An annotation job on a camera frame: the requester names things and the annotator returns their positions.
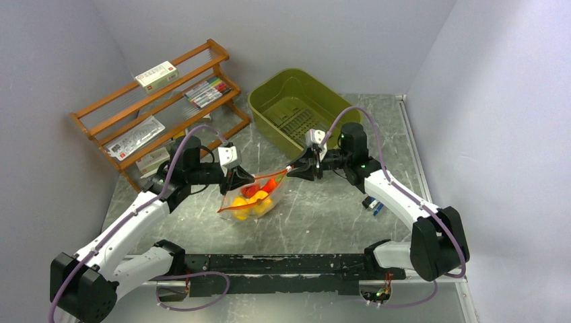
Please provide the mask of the dark red toy strawberry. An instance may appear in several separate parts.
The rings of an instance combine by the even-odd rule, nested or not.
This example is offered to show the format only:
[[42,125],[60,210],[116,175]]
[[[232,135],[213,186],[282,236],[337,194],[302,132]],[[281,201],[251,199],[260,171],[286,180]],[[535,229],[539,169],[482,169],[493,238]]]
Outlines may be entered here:
[[240,189],[240,193],[241,195],[245,198],[245,199],[250,199],[251,197],[253,197],[259,190],[261,189],[259,184],[251,184],[248,186],[243,186]]

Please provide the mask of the clear zip top bag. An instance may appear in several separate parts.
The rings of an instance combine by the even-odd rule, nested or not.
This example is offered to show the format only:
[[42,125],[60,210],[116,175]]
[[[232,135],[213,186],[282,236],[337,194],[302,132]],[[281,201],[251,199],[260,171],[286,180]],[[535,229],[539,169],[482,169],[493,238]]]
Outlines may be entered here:
[[288,169],[254,175],[254,182],[228,191],[217,214],[226,219],[248,221],[272,211],[282,201],[288,184]]

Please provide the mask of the orange toy carrot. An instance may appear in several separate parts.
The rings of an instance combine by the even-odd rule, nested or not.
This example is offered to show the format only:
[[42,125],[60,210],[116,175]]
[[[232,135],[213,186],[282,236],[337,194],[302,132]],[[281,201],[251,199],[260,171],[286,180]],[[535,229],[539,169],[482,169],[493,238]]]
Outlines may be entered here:
[[282,179],[283,176],[275,176],[268,179],[268,181],[266,181],[266,183],[261,187],[261,190],[268,194],[272,193],[280,185]]

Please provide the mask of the yellow toy bell pepper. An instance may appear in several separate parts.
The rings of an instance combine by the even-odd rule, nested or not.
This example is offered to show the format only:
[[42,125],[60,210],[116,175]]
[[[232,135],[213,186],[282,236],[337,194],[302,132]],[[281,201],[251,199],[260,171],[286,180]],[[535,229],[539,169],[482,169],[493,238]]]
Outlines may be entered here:
[[273,207],[273,201],[269,198],[269,194],[262,190],[248,199],[248,203],[253,204],[252,209],[258,216],[266,214]]

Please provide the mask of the yellow toy mango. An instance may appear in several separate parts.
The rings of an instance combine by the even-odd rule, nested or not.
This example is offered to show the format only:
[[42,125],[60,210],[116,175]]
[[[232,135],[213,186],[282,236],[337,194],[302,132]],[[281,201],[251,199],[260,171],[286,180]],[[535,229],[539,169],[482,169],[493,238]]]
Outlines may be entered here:
[[232,216],[240,221],[245,221],[249,217],[250,207],[248,201],[241,196],[238,196],[234,199],[231,205],[231,214]]

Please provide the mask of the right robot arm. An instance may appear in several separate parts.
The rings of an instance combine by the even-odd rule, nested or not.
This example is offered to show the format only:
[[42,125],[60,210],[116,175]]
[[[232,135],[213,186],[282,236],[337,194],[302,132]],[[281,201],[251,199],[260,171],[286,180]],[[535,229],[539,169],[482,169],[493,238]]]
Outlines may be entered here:
[[390,268],[415,271],[433,281],[453,270],[465,270],[469,249],[459,212],[438,207],[400,183],[368,150],[363,126],[343,124],[338,148],[321,147],[325,132],[310,129],[305,150],[288,165],[289,177],[314,181],[325,171],[343,170],[346,180],[395,214],[410,230],[410,242],[382,240],[365,249],[364,272],[381,278]]

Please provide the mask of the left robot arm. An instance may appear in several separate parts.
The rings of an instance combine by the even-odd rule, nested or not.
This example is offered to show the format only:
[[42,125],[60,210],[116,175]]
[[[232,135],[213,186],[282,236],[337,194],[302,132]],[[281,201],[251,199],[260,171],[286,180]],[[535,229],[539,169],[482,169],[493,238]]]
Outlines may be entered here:
[[181,278],[187,269],[184,249],[166,240],[130,260],[127,253],[155,224],[171,214],[194,185],[217,185],[221,194],[252,184],[230,142],[201,162],[205,147],[193,135],[175,141],[163,163],[131,206],[75,254],[60,253],[51,263],[49,322],[101,322],[130,291],[155,277]]

